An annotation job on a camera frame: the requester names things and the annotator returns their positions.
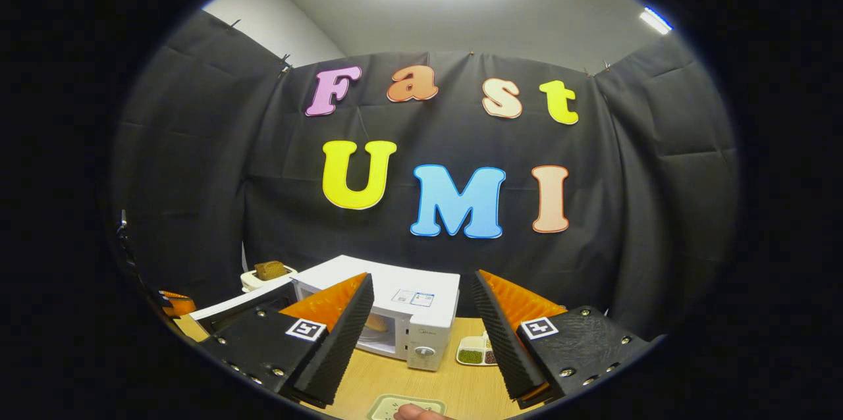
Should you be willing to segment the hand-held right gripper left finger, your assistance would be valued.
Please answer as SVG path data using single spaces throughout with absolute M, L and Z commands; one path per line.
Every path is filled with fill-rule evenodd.
M 373 277 L 360 273 L 300 299 L 291 282 L 265 287 L 196 315 L 198 348 L 274 395 L 327 407 L 373 306 Z

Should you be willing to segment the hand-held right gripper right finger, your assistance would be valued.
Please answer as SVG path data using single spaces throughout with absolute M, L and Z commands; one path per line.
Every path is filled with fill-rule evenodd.
M 654 347 L 597 308 L 565 308 L 483 270 L 472 297 L 506 391 L 523 410 L 581 396 Z

